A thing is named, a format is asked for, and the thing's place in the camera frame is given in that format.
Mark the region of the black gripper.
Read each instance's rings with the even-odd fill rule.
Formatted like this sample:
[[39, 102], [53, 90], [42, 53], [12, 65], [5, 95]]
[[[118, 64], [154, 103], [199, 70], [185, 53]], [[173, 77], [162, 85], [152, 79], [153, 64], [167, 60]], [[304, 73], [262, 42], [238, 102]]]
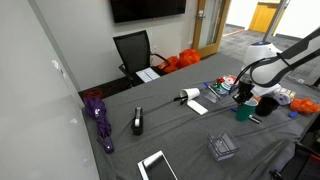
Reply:
[[253, 94], [251, 90], [254, 88], [254, 83], [248, 74], [243, 75], [239, 81], [238, 95], [241, 100], [249, 100]]

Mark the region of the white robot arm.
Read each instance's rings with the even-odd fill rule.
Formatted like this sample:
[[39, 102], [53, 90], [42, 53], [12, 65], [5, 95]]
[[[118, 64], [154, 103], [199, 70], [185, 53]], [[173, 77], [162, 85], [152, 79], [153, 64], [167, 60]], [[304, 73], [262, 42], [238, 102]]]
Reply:
[[320, 28], [284, 51], [271, 42], [259, 41], [247, 49], [236, 81], [234, 100], [243, 104], [252, 96], [263, 96], [280, 88], [280, 80], [297, 67], [320, 55]]

